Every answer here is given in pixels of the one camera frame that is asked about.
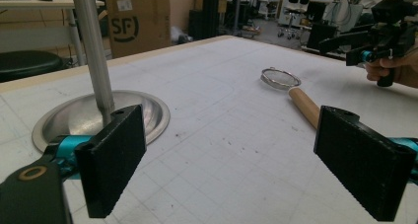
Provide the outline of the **black round stool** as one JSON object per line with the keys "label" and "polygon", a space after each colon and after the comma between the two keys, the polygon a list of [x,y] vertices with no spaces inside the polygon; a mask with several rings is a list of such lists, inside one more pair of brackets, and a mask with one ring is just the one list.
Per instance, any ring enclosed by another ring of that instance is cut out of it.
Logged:
{"label": "black round stool", "polygon": [[0,83],[63,70],[58,55],[37,50],[0,53]]}

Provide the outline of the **brown cardboard box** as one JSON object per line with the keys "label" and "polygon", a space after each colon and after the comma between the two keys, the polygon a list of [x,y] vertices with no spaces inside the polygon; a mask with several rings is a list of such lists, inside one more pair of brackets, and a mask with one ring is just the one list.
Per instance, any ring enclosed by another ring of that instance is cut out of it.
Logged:
{"label": "brown cardboard box", "polygon": [[105,0],[113,58],[171,45],[170,0]]}

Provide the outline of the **clear plastic bag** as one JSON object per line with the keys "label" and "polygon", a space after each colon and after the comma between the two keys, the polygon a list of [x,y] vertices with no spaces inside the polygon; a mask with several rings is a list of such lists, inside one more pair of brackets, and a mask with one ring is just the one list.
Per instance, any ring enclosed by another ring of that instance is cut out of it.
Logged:
{"label": "clear plastic bag", "polygon": [[178,27],[171,27],[171,39],[173,44],[183,44],[193,41],[193,37],[184,33]]}

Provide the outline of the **white desk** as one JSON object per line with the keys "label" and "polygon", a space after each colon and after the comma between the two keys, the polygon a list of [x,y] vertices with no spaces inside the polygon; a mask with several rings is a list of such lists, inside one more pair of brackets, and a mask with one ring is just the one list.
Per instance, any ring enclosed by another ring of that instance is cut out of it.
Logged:
{"label": "white desk", "polygon": [[53,28],[0,30],[0,52],[53,48],[73,44],[80,66],[86,64],[86,57],[80,42],[73,11],[73,0],[0,0],[1,10],[63,10],[68,25]]}

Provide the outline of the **office chair with black backrest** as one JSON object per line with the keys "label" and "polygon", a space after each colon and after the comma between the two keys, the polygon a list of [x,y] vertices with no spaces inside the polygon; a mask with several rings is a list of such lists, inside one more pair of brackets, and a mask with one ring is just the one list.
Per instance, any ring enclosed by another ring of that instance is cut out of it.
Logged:
{"label": "office chair with black backrest", "polygon": [[281,16],[285,23],[280,24],[277,33],[278,37],[286,39],[299,39],[301,36],[300,26],[297,21],[301,20],[301,16],[305,15],[308,10],[310,0],[287,0],[282,5]]}

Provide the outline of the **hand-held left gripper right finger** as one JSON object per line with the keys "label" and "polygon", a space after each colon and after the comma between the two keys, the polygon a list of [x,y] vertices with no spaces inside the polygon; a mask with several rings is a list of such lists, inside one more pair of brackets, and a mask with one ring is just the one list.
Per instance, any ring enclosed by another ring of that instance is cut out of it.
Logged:
{"label": "hand-held left gripper right finger", "polygon": [[313,151],[378,221],[394,220],[406,185],[418,186],[418,138],[385,137],[352,112],[323,106]]}

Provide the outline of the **metal stand with round base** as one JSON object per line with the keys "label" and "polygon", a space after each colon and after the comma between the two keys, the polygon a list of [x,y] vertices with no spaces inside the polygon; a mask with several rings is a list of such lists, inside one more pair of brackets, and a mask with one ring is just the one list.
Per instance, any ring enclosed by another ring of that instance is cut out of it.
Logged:
{"label": "metal stand with round base", "polygon": [[168,106],[147,93],[111,88],[96,1],[74,2],[94,92],[63,103],[45,114],[32,133],[35,147],[44,151],[59,135],[95,135],[110,123],[112,112],[137,104],[142,106],[146,143],[151,144],[169,125]]}

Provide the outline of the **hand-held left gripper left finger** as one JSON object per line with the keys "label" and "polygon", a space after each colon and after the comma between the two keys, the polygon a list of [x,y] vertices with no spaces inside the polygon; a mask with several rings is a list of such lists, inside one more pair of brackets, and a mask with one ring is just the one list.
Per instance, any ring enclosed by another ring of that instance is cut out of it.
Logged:
{"label": "hand-held left gripper left finger", "polygon": [[81,180],[91,218],[111,214],[146,152],[140,105],[122,108],[96,135],[61,135],[55,155],[61,172]]}

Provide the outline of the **white grid mat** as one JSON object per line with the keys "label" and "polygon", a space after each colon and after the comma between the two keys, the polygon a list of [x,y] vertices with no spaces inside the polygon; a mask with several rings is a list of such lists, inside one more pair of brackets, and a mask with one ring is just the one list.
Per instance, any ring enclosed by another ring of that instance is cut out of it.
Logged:
{"label": "white grid mat", "polygon": [[418,137],[417,89],[380,88],[338,60],[238,37],[114,59],[112,87],[160,98],[171,120],[109,217],[90,218],[80,183],[66,183],[75,223],[377,224],[314,153],[288,95],[261,81],[268,67],[383,135]]}

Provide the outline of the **black upright post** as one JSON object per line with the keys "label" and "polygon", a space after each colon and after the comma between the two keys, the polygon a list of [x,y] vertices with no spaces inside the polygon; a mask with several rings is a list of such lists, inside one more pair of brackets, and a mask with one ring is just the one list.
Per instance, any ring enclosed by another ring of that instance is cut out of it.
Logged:
{"label": "black upright post", "polygon": [[188,34],[195,40],[215,37],[218,33],[219,0],[195,0],[189,11]]}

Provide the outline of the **black box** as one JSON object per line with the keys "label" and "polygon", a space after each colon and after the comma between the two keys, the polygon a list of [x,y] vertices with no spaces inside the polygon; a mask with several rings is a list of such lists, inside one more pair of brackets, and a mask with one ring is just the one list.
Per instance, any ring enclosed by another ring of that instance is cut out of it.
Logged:
{"label": "black box", "polygon": [[307,43],[307,48],[319,49],[318,44],[325,39],[333,38],[336,33],[336,27],[322,24],[313,24]]}

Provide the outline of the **metal strainer with wooden handle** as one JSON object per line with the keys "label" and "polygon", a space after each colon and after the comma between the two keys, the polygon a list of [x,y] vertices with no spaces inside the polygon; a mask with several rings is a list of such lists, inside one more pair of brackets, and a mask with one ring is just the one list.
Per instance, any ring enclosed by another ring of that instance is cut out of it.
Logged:
{"label": "metal strainer with wooden handle", "polygon": [[270,67],[261,71],[260,79],[274,89],[287,91],[299,111],[313,128],[317,129],[319,106],[300,88],[302,81],[299,77],[290,72]]}

